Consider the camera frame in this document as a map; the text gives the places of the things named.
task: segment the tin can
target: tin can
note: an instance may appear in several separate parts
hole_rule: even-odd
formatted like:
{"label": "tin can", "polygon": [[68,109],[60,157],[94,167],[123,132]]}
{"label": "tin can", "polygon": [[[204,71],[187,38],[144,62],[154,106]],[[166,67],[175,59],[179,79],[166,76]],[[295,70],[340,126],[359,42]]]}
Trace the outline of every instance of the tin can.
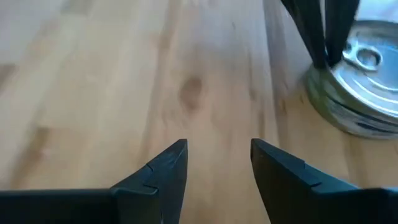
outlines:
{"label": "tin can", "polygon": [[343,55],[332,69],[308,69],[305,85],[311,104],[347,133],[397,138],[398,24],[356,21]]}

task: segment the wood grain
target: wood grain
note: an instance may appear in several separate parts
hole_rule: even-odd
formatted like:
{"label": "wood grain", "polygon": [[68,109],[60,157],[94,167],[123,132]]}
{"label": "wood grain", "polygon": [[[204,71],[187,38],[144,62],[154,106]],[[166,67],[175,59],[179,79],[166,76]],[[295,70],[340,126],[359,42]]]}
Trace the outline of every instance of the wood grain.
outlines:
{"label": "wood grain", "polygon": [[322,119],[309,64],[277,0],[1,1],[0,188],[110,187],[179,138],[181,223],[269,223],[251,138],[361,187],[398,185],[397,142]]}

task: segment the can lid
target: can lid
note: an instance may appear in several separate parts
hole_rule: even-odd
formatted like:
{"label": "can lid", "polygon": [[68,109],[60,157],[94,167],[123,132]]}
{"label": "can lid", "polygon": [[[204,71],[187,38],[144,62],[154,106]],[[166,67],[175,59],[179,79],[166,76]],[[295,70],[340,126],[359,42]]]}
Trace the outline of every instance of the can lid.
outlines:
{"label": "can lid", "polygon": [[398,24],[356,21],[343,55],[333,69],[338,82],[364,104],[398,118]]}

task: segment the black plastic part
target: black plastic part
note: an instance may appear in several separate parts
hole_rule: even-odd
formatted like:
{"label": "black plastic part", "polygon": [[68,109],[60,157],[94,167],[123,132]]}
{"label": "black plastic part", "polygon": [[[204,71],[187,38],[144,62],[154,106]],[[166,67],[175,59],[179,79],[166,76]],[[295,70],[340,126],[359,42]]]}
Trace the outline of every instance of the black plastic part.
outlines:
{"label": "black plastic part", "polygon": [[181,139],[110,189],[2,191],[0,223],[178,223],[187,162]]}
{"label": "black plastic part", "polygon": [[359,0],[325,0],[325,44],[330,67],[341,60],[358,6]]}
{"label": "black plastic part", "polygon": [[253,139],[251,160],[272,224],[398,223],[398,191],[359,189]]}
{"label": "black plastic part", "polygon": [[281,0],[292,16],[315,68],[326,68],[325,37],[319,0]]}

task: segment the wood knot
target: wood knot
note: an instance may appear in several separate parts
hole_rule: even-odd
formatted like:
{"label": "wood knot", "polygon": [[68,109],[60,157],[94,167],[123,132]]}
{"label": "wood knot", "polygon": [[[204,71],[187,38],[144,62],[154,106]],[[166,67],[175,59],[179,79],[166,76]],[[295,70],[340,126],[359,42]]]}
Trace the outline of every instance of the wood knot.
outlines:
{"label": "wood knot", "polygon": [[203,82],[200,77],[190,77],[181,86],[180,101],[189,113],[193,113],[199,108],[202,88]]}

